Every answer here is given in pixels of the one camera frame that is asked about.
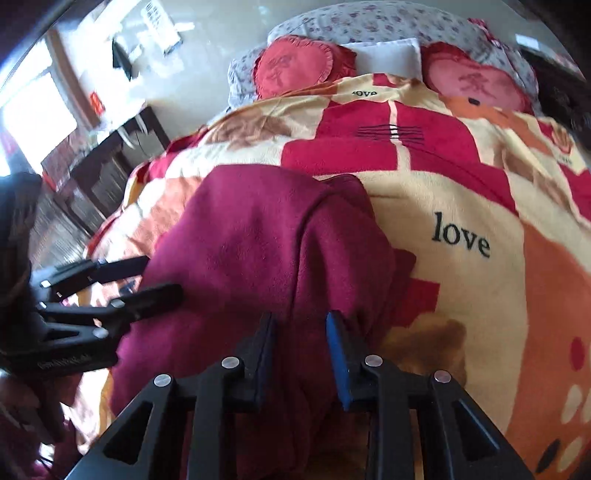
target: fabric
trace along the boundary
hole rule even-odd
[[[409,79],[423,79],[421,47],[416,38],[346,43],[343,46],[357,54],[355,67],[358,75],[391,73]]]
[[[489,40],[490,32],[457,15],[410,2],[362,1],[312,10],[277,25],[259,45],[230,63],[229,105],[236,109],[256,100],[252,69],[260,51],[282,35],[302,35],[337,44],[417,38],[422,46],[444,41],[461,48],[470,58],[507,72],[541,114],[538,85],[530,64],[519,52]]]
[[[335,44],[286,35],[261,53],[253,75],[258,97],[273,98],[327,80],[354,77],[355,52]]]
[[[443,42],[423,48],[422,55],[425,84],[431,90],[531,113],[530,100],[502,70],[480,65],[461,49]]]
[[[261,414],[239,419],[238,478],[302,470],[319,431],[331,443],[355,439],[347,438],[355,418],[336,401],[327,313],[343,312],[348,328],[376,347],[414,260],[390,246],[354,176],[319,182],[274,166],[215,168],[144,272],[142,288],[179,283],[184,302],[134,323],[123,338],[114,412],[159,373],[182,378],[231,355],[271,311],[272,377]]]
[[[93,258],[151,255],[202,179],[235,163],[354,173],[390,244],[417,256],[377,351],[448,369],[537,479],[569,477],[591,440],[591,174],[564,128],[387,74],[263,100],[180,151]],[[94,286],[93,301],[117,288]],[[347,452],[327,442],[309,478],[354,478],[364,433]]]
[[[5,478],[30,478],[31,480],[54,480],[65,478],[80,454],[76,450],[76,431],[70,422],[65,424],[64,441],[56,446],[50,471],[39,461],[40,441],[34,432],[20,427],[15,420],[5,416],[5,407],[0,405],[0,475]]]

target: red and yellow blanket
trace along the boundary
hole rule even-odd
[[[381,354],[450,370],[537,478],[568,478],[591,445],[591,175],[562,127],[387,74],[321,84],[138,167],[89,254],[152,254],[202,178],[233,163],[357,175],[392,246],[417,256]],[[92,303],[114,295],[95,287]]]

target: blanket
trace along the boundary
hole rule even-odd
[[[89,254],[151,255],[203,178],[234,163],[357,176],[390,244],[417,256],[378,353],[449,370],[537,478],[569,477],[591,445],[591,175],[564,128],[388,74],[320,84],[139,167]],[[94,286],[91,301],[136,284]],[[355,478],[362,457],[332,465]]]
[[[233,354],[269,311],[277,322],[271,378],[261,413],[237,417],[238,478],[300,471],[325,444],[354,445],[356,418],[337,402],[326,314],[340,310],[348,329],[377,348],[414,263],[390,246],[353,175],[317,181],[268,165],[216,167],[144,271],[142,288],[179,283],[184,301],[133,323],[123,338],[113,412],[160,373],[189,377]]]

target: black clamp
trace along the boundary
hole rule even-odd
[[[63,440],[63,412],[57,392],[43,381],[112,367],[117,347],[130,324],[180,305],[178,284],[146,288],[122,295],[106,307],[65,306],[61,301],[94,283],[141,275],[148,257],[118,262],[82,260],[34,271],[28,288],[3,310],[0,322],[0,368],[23,379],[41,407],[23,411],[43,443]]]
[[[371,413],[366,480],[413,480],[410,410],[417,412],[426,480],[532,480],[493,422],[444,370],[402,372],[350,335],[339,312],[326,318],[339,400]]]
[[[158,375],[125,407],[67,480],[177,480],[187,413],[193,427],[187,480],[234,480],[235,413],[259,411],[272,364],[275,321],[267,313],[236,356],[199,375]]]

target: red heart pillow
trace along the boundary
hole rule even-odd
[[[356,53],[333,43],[297,35],[276,39],[256,60],[253,71],[260,99],[318,83],[353,77]]]
[[[502,109],[531,113],[531,102],[511,76],[481,65],[463,50],[438,42],[425,48],[423,79],[437,93],[464,96]]]

